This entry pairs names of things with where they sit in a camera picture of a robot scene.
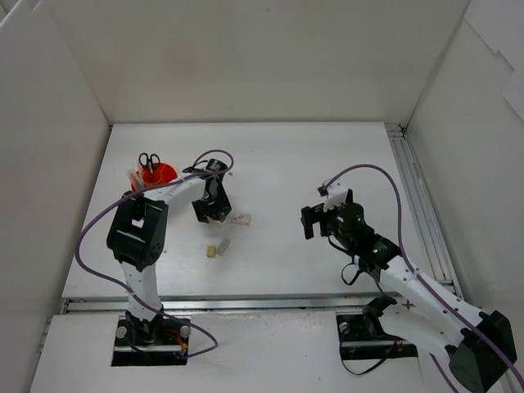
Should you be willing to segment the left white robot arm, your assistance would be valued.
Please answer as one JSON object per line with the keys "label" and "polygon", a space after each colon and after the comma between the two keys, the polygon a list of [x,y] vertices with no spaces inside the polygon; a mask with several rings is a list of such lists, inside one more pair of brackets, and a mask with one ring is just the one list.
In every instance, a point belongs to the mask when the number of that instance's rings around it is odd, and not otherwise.
{"label": "left white robot arm", "polygon": [[125,311],[151,344],[164,332],[166,296],[257,297],[305,293],[292,274],[307,268],[296,185],[242,191],[217,151],[165,178],[156,155],[138,159],[138,181],[114,205],[107,248],[123,272]]}

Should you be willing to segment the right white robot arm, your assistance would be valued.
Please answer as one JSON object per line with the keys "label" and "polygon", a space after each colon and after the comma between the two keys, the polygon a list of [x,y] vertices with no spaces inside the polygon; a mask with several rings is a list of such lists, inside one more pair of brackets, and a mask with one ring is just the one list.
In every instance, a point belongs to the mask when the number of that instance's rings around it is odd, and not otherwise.
{"label": "right white robot arm", "polygon": [[470,392],[487,392],[517,361],[509,319],[495,310],[467,303],[408,264],[404,252],[366,224],[364,208],[346,190],[301,211],[305,237],[318,224],[323,237],[334,237],[341,249],[358,260],[380,286],[389,287],[414,305],[409,311],[382,295],[364,307],[362,326],[371,337],[384,334],[405,339],[444,359],[460,385]]}

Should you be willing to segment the white eraser in sleeve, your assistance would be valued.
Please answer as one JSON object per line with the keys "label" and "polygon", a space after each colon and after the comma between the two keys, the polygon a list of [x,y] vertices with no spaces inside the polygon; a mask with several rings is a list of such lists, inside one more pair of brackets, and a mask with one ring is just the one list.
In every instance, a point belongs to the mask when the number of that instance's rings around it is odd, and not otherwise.
{"label": "white eraser in sleeve", "polygon": [[251,224],[251,215],[244,213],[235,214],[232,222],[238,225],[249,226]]}

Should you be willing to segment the long beige eraser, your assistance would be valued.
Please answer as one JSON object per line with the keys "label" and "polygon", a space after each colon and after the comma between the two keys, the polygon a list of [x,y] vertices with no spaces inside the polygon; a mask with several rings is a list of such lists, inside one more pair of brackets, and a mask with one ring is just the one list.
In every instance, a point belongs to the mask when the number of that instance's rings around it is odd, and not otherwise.
{"label": "long beige eraser", "polygon": [[222,239],[216,247],[216,254],[223,255],[230,245],[230,240],[228,238]]}

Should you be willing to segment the small tan eraser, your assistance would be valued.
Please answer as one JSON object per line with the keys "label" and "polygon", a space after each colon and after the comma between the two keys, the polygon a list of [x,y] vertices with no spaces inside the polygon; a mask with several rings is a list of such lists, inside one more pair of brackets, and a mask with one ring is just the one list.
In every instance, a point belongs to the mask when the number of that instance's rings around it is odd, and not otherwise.
{"label": "small tan eraser", "polygon": [[216,246],[209,245],[206,249],[206,256],[208,258],[215,258],[216,257]]}

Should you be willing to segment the orange round pen holder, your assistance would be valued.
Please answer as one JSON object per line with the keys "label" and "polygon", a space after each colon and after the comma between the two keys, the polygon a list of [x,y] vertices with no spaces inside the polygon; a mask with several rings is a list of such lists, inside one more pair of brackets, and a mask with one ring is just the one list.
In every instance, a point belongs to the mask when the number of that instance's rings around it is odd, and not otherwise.
{"label": "orange round pen holder", "polygon": [[155,185],[162,185],[172,182],[178,177],[176,169],[166,163],[161,162],[160,166],[154,173],[144,171],[141,165],[136,169],[142,173],[142,178],[145,183],[145,188],[149,188]]}

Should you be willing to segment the aluminium side rail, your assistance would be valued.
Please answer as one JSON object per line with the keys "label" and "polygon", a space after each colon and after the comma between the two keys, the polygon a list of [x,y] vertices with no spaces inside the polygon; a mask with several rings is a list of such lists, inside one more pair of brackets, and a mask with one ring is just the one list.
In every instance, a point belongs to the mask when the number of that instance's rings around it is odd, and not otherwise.
{"label": "aluminium side rail", "polygon": [[463,298],[453,261],[406,129],[393,123],[386,123],[385,127],[422,248],[422,255],[416,262],[418,265],[426,264],[435,280]]}

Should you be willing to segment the aluminium front rail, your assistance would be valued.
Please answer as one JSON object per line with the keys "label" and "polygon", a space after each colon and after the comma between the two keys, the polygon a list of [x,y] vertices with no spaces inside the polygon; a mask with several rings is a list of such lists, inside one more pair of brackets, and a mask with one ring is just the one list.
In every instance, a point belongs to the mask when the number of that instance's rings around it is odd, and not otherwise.
{"label": "aluminium front rail", "polygon": [[[166,298],[162,303],[164,310],[173,314],[198,312],[250,311],[264,309],[353,309],[360,308],[378,297],[380,293],[361,292],[307,295],[307,296],[219,296],[211,298]],[[123,312],[128,301],[124,298],[65,298],[61,312],[68,313],[111,313]]]}

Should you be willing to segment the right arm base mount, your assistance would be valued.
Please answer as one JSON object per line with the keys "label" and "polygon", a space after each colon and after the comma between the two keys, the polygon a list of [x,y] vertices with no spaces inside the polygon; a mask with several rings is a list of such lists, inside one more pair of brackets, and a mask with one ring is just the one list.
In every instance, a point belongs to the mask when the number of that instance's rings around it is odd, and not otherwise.
{"label": "right arm base mount", "polygon": [[[362,308],[360,314],[336,316],[339,355],[344,369],[355,377],[370,374],[390,359],[417,358],[415,345],[388,334],[379,322],[387,306],[397,301],[388,295],[380,295]],[[376,363],[363,371],[355,371],[348,362],[375,360]]]}

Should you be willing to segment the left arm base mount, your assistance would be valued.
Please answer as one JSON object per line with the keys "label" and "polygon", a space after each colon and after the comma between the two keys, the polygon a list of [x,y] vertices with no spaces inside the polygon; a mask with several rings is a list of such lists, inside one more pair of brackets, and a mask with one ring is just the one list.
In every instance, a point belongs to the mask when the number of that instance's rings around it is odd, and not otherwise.
{"label": "left arm base mount", "polygon": [[115,330],[111,367],[163,367],[187,364],[191,328],[163,318],[152,332],[120,317]]}

